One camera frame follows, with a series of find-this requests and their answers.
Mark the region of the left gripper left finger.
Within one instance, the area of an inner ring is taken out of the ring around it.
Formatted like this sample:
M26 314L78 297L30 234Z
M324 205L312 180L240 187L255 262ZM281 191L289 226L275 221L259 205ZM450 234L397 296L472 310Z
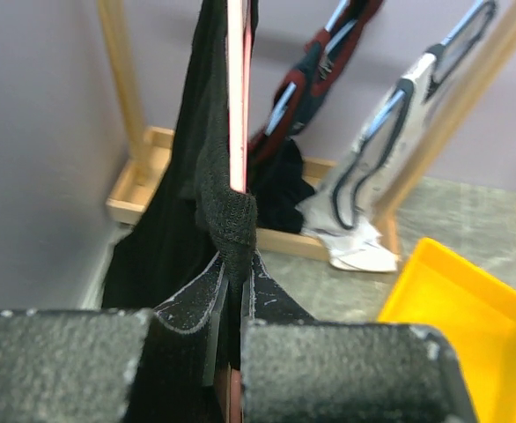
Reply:
M225 421L227 287L223 261L214 256L169 299L134 314L130 421Z

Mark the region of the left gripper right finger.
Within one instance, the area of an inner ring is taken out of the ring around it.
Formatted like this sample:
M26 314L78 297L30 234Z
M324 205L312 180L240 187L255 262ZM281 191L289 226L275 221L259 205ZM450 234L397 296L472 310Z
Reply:
M243 285L240 314L242 319L262 319L273 323L315 321L271 277L258 250L253 254L250 276Z

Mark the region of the black tank top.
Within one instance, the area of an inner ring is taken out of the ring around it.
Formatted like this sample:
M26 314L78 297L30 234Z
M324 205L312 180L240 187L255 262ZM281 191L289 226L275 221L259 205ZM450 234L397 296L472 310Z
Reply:
M228 280L227 366L238 368L257 207L229 183L226 35L225 2L203 2L171 159L142 217L114 247L102 305L153 310L220 256Z

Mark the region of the pink wire hanger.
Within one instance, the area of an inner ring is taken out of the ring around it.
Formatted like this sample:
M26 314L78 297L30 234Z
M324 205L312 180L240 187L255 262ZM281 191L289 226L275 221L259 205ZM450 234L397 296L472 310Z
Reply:
M249 1L226 2L226 65L229 108L229 183L247 192L249 82L253 45L252 7Z

